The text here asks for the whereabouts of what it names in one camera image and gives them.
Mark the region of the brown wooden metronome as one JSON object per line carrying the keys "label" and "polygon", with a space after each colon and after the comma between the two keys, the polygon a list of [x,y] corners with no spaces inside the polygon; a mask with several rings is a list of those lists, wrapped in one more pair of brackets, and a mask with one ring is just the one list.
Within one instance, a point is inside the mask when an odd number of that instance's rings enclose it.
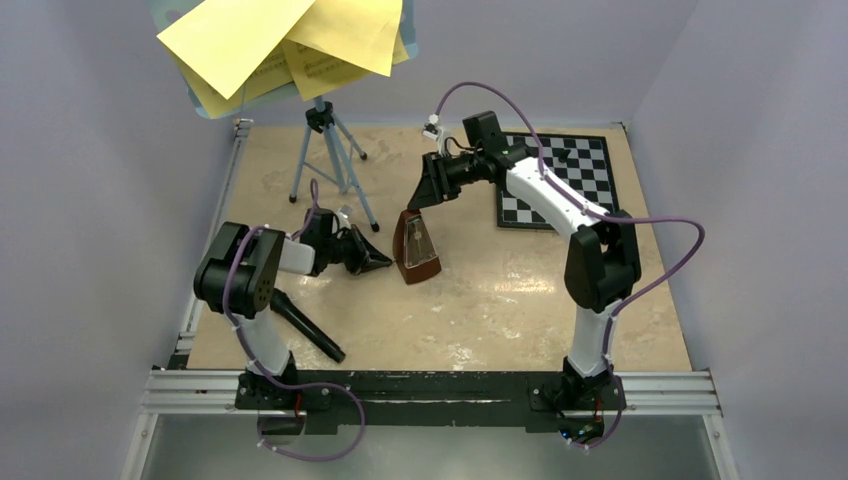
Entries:
{"label": "brown wooden metronome", "polygon": [[400,213],[393,234],[395,264],[407,285],[437,276],[442,265],[419,210]]}

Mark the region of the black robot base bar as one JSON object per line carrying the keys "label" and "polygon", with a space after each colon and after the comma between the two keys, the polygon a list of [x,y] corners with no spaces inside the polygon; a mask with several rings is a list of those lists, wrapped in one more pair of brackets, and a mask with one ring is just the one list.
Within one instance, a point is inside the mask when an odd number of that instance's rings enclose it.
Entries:
{"label": "black robot base bar", "polygon": [[296,412],[309,434],[342,425],[508,427],[527,433],[597,433],[625,405],[621,386],[569,380],[556,371],[301,370],[287,391],[243,372],[239,411]]}

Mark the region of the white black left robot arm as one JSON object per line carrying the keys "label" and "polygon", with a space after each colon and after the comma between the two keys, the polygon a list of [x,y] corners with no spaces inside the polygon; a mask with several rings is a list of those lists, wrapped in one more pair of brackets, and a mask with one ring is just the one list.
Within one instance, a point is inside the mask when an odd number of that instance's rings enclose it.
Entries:
{"label": "white black left robot arm", "polygon": [[279,296],[277,274],[317,277],[336,264],[360,275],[386,268],[392,259],[343,212],[316,207],[292,234],[224,222],[197,268],[195,297],[229,322],[246,355],[246,372],[262,378],[259,395],[272,408],[287,408],[298,395],[293,354],[267,315]]}

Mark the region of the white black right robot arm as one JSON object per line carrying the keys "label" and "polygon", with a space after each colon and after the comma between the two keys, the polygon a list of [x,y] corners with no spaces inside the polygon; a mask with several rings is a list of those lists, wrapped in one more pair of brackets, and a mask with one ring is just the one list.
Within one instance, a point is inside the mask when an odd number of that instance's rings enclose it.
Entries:
{"label": "white black right robot arm", "polygon": [[561,392],[576,407],[596,399],[613,378],[611,344],[616,310],[633,293],[641,261],[632,217],[586,199],[547,167],[541,141],[509,142],[497,116],[464,119],[469,146],[452,154],[437,115],[424,133],[437,150],[422,156],[421,177],[407,207],[419,211],[456,199],[463,186],[486,181],[541,215],[567,241],[564,284],[577,307],[571,350],[564,359]]}

